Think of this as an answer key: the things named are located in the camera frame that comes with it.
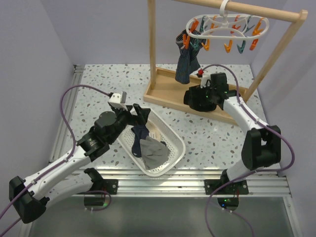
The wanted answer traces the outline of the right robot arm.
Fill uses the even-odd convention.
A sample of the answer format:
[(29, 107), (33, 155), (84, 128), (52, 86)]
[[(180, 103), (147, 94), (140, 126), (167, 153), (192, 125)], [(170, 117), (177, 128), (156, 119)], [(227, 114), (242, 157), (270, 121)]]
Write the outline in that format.
[(280, 128), (276, 125), (269, 126), (252, 112), (242, 99), (239, 89), (229, 88), (225, 73), (207, 76), (203, 70), (199, 70), (197, 77), (201, 79), (201, 83), (186, 91), (184, 103), (200, 112), (220, 108), (235, 120), (245, 134), (241, 159), (222, 172), (217, 184), (210, 186), (215, 194), (231, 194), (246, 178), (247, 173), (280, 162)]

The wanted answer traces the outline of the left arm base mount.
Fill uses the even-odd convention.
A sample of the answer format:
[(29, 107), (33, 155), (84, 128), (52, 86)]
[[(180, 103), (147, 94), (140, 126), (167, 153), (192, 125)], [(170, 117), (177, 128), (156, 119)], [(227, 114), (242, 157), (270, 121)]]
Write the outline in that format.
[(103, 179), (92, 185), (89, 191), (83, 193), (83, 203), (91, 212), (102, 211), (112, 202), (112, 196), (118, 193), (117, 179)]

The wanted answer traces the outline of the navy striped underwear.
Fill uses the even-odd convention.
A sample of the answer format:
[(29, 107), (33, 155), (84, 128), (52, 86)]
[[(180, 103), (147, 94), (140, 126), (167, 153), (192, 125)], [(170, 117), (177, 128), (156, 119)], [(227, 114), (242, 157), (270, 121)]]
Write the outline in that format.
[(175, 41), (180, 51), (175, 80), (181, 84), (189, 84), (190, 74), (200, 68), (197, 55), (199, 51), (203, 48), (202, 44), (206, 43), (206, 39), (190, 38), (189, 46), (186, 49), (183, 45), (183, 36), (187, 35), (187, 31), (183, 30), (176, 37)]

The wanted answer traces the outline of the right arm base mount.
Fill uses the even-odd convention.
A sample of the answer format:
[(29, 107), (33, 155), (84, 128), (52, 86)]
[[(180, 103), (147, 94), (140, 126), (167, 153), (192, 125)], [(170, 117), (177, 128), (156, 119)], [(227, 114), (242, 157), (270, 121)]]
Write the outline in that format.
[[(204, 181), (205, 193), (210, 195), (214, 190), (222, 186), (220, 180), (206, 179)], [(218, 197), (217, 201), (221, 208), (234, 211), (239, 206), (239, 194), (242, 183), (232, 183), (220, 189), (216, 195), (232, 195), (233, 197)]]

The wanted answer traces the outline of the grey underwear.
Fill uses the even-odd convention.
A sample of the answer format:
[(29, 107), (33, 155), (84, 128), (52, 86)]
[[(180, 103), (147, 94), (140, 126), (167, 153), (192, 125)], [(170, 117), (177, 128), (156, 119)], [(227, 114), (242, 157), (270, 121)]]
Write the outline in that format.
[(147, 170), (158, 168), (168, 161), (169, 149), (165, 143), (147, 136), (140, 140), (141, 158)]

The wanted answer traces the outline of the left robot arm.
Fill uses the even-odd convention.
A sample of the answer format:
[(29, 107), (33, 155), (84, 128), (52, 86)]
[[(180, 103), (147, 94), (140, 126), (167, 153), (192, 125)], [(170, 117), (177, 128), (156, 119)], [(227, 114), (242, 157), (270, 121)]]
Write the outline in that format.
[(74, 180), (68, 180), (67, 176), (106, 153), (127, 126), (145, 125), (151, 113), (150, 108), (139, 104), (111, 106), (111, 109), (103, 112), (59, 159), (36, 174), (26, 178), (16, 176), (9, 181), (10, 205), (23, 223), (38, 219), (55, 201), (77, 193), (102, 192), (103, 179), (94, 168), (86, 169)]

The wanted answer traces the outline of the navy underwear with beige band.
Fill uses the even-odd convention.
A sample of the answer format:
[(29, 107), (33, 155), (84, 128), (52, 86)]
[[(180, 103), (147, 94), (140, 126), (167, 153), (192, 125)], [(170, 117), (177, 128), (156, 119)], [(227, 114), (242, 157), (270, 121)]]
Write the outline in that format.
[(149, 136), (149, 130), (145, 125), (137, 125), (131, 128), (134, 133), (134, 142), (131, 148), (132, 154), (137, 157), (146, 157), (153, 159), (162, 156), (166, 145)]

